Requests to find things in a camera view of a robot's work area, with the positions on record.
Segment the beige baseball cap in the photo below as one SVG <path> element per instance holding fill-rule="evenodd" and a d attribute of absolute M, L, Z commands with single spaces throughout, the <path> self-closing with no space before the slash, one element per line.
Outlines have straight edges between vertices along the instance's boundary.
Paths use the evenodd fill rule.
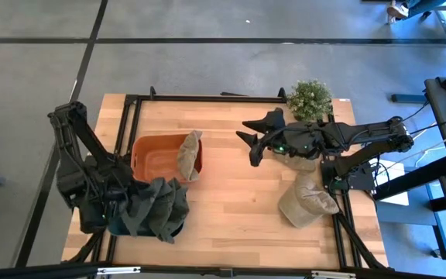
<path fill-rule="evenodd" d="M 201 137 L 201 131 L 191 131 L 180 145 L 177 154 L 178 170 L 182 178 L 188 182 L 197 181 L 200 176 L 202 168 Z"/>
<path fill-rule="evenodd" d="M 302 229 L 324 215 L 340 212 L 335 200 L 317 188 L 309 174 L 300 172 L 295 181 L 283 193 L 278 208 L 295 228 Z"/>
<path fill-rule="evenodd" d="M 314 172 L 316 170 L 314 160 L 308 160 L 299 156 L 291 157 L 289 154 L 278 153 L 273 154 L 273 157 L 278 162 L 295 171 Z"/>

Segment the dark grey-green baseball cap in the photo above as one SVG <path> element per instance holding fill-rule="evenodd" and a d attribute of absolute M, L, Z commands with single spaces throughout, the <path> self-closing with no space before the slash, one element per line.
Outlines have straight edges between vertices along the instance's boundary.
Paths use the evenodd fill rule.
<path fill-rule="evenodd" d="M 131 236 L 150 230 L 158 236 L 172 212 L 175 191 L 165 178 L 158 177 L 147 188 L 139 189 L 130 200 L 130 209 L 122 214 L 122 221 Z"/>
<path fill-rule="evenodd" d="M 183 186 L 176 178 L 168 182 L 168 185 L 174 190 L 174 200 L 171 213 L 163 227 L 163 241 L 174 244 L 174 235 L 178 234 L 183 223 L 190 212 L 187 201 L 187 187 Z"/>

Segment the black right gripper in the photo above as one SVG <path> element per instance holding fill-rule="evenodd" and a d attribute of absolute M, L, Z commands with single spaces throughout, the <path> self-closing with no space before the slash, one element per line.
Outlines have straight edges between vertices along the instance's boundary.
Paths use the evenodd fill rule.
<path fill-rule="evenodd" d="M 275 108 L 266 113 L 260 120 L 244 121 L 243 126 L 258 133 L 265 133 L 260 140 L 256 134 L 248 134 L 236 131 L 236 135 L 251 148 L 263 148 L 277 154 L 286 155 L 291 147 L 286 143 L 283 133 L 286 131 L 283 110 Z"/>

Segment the silver frame bracket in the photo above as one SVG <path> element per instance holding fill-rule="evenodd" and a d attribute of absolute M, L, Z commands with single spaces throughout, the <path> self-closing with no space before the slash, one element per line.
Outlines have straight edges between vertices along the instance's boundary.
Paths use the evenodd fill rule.
<path fill-rule="evenodd" d="M 141 267 L 100 267 L 97 269 L 97 275 L 136 274 L 141 270 Z"/>
<path fill-rule="evenodd" d="M 310 277 L 312 279 L 356 279 L 356 274 L 327 270 L 312 270 Z"/>

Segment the green potted plant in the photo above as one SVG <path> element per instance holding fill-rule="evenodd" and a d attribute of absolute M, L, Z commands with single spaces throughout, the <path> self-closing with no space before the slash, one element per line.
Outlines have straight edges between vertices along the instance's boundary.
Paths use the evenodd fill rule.
<path fill-rule="evenodd" d="M 298 81 L 286 103 L 299 121 L 316 121 L 332 113 L 331 91 L 319 80 Z"/>

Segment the orange plastic bin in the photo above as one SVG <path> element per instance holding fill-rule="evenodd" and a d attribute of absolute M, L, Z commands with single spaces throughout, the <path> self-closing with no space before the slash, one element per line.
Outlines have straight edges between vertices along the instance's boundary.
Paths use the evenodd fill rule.
<path fill-rule="evenodd" d="M 145 182 L 163 177 L 166 181 L 176 178 L 181 184 L 191 183 L 182 178 L 177 167 L 177 154 L 188 134 L 138 138 L 132 150 L 133 177 Z"/>

